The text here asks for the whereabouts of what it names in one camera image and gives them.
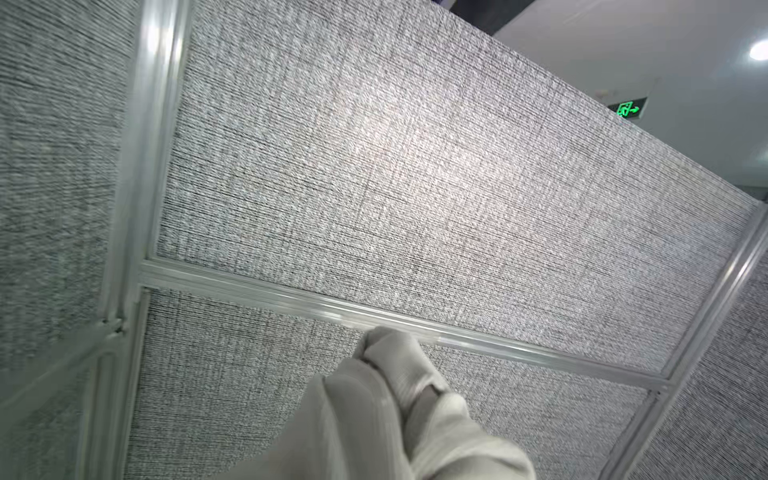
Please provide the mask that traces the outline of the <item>grey cloth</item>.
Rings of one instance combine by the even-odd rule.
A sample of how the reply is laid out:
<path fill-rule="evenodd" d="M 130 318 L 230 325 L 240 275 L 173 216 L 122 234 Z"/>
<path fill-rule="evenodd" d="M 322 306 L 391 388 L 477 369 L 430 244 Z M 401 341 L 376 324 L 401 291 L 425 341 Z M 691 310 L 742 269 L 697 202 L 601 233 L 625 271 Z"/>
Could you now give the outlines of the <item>grey cloth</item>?
<path fill-rule="evenodd" d="M 516 444 L 471 419 L 416 339 L 377 327 L 316 376 L 263 454 L 225 479 L 533 479 Z"/>

